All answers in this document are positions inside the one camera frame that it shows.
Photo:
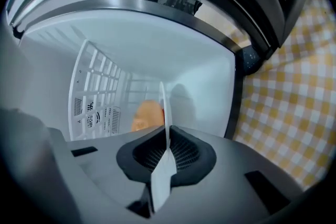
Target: yellow checkered tablecloth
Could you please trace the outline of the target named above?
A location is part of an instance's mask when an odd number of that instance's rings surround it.
[[[244,81],[235,140],[304,189],[323,177],[335,153],[335,26],[327,0],[307,0],[284,45]]]

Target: black vent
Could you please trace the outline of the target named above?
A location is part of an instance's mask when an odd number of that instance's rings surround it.
[[[79,98],[75,98],[73,107],[74,107],[74,116],[78,116],[80,113],[82,113],[82,100]]]
[[[111,126],[111,133],[118,134],[119,133],[119,118],[120,118],[120,110],[113,108],[112,113],[112,126]]]
[[[196,144],[181,135],[171,141],[170,149],[175,157],[177,172],[191,166],[200,156]]]
[[[93,102],[91,102],[90,104],[88,104],[87,106],[87,111],[90,111],[93,109]],[[87,120],[86,120],[87,124],[88,124],[88,128],[91,128],[93,126],[93,117],[88,116]],[[96,123],[100,122],[100,115],[99,112],[96,112]]]
[[[156,135],[137,146],[133,151],[134,159],[153,172],[166,150],[165,133]]]
[[[105,108],[104,117],[107,118],[111,115],[112,109]],[[108,135],[111,135],[111,119],[108,119],[107,122],[104,122],[104,131],[107,132]]]

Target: white divider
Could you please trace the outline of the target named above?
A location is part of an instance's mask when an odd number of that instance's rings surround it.
[[[83,42],[70,83],[68,117],[72,141],[116,134],[115,125],[112,130],[113,105],[120,72],[92,42]]]
[[[166,151],[151,175],[151,190],[154,212],[158,211],[170,195],[171,177],[176,174],[176,162],[170,150],[169,128],[172,125],[172,114],[163,82],[159,85],[159,102],[164,109],[164,125],[166,131]]]
[[[172,125],[172,114],[169,105],[169,101],[167,99],[167,95],[164,89],[163,82],[160,82],[160,90],[159,90],[159,103],[162,105],[164,110],[164,125],[166,130],[166,149],[169,149],[170,145],[170,137],[169,137],[169,127]]]

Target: orange food item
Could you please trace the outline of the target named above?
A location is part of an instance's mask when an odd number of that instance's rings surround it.
[[[132,132],[152,126],[164,125],[164,114],[160,104],[154,100],[141,103],[132,122]]]

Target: white grill rack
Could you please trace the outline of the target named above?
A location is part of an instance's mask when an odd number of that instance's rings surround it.
[[[110,136],[118,131],[113,112],[121,69],[90,41],[84,41],[73,68],[69,92],[70,139]]]

